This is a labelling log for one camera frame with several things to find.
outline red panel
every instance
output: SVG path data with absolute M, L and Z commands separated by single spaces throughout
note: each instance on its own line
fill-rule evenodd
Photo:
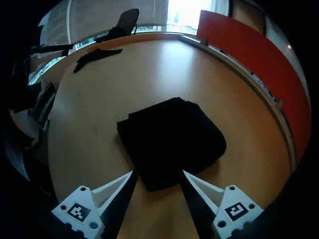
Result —
M 251 27 L 213 12 L 201 11 L 197 38 L 234 57 L 265 84 L 282 107 L 295 141 L 297 161 L 311 134 L 311 111 L 301 81 L 279 49 Z

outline black object on table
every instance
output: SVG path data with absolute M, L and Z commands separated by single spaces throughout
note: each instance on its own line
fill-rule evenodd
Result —
M 148 191 L 178 183 L 183 169 L 196 174 L 226 150 L 226 141 L 200 107 L 172 98 L 117 123 L 120 138 Z
M 121 53 L 123 49 L 117 49 L 117 50 L 101 50 L 101 49 L 96 49 L 95 51 L 92 51 L 84 56 L 81 56 L 81 58 L 77 61 L 77 66 L 74 69 L 74 73 L 78 72 L 81 70 L 87 63 L 91 61 L 96 61 L 105 57 L 109 57 L 111 55 L 115 55 L 118 53 Z

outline wooden table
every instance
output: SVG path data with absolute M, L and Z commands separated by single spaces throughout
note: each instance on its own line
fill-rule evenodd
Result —
M 49 130 L 59 201 L 80 185 L 94 189 L 132 170 L 116 123 L 179 96 L 197 103 L 227 141 L 225 154 L 197 176 L 221 188 L 236 184 L 265 208 L 288 179 L 290 164 L 262 100 L 227 66 L 173 37 L 121 45 L 125 41 L 104 43 L 122 53 L 75 74 L 74 62 L 64 73 Z M 139 179 L 118 238 L 198 238 L 180 186 L 147 192 Z

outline curtain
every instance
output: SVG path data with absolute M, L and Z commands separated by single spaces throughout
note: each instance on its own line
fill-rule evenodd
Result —
M 63 0 L 42 19 L 40 42 L 81 42 L 108 31 L 132 8 L 140 10 L 138 25 L 166 25 L 168 0 Z

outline black towel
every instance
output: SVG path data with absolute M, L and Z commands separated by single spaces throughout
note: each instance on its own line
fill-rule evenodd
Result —
M 197 104 L 172 98 L 117 123 L 148 191 L 178 183 L 178 170 L 199 173 L 226 150 L 223 134 Z
M 109 57 L 111 55 L 115 55 L 118 53 L 121 53 L 123 49 L 118 49 L 118 50 L 101 50 L 101 49 L 96 49 L 95 51 L 92 51 L 84 56 L 82 56 L 78 61 L 77 61 L 77 66 L 75 67 L 73 73 L 78 72 L 81 70 L 87 63 L 91 61 L 96 61 L 99 59 L 102 59 L 104 57 Z

